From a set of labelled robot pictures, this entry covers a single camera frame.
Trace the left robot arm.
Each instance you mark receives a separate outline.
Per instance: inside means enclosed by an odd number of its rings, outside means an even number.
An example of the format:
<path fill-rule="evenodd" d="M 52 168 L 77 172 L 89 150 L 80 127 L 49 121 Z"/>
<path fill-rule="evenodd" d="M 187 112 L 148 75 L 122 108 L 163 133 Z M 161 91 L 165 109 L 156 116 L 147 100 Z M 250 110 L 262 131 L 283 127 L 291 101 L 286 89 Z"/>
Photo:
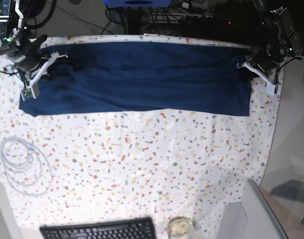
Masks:
<path fill-rule="evenodd" d="M 236 68 L 245 68 L 266 83 L 266 92 L 276 95 L 281 92 L 280 71 L 289 62 L 302 60 L 300 36 L 294 27 L 290 12 L 283 0 L 255 0 L 260 21 L 266 30 L 265 47 L 254 55 L 246 56 Z"/>

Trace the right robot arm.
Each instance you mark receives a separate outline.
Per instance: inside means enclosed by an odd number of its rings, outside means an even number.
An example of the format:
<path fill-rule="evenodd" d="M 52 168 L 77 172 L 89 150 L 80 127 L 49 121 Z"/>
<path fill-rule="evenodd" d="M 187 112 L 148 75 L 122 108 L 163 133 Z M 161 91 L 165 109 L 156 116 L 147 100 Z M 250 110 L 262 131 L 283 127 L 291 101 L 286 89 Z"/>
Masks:
<path fill-rule="evenodd" d="M 41 52 L 41 45 L 47 40 L 42 35 L 30 40 L 31 30 L 43 27 L 52 17 L 57 2 L 53 0 L 48 15 L 38 24 L 29 25 L 27 19 L 38 12 L 36 0 L 0 0 L 0 56 L 11 61 L 2 70 L 14 77 L 19 84 L 23 101 L 36 99 L 39 94 L 38 81 L 50 80 L 48 68 L 66 53 Z"/>

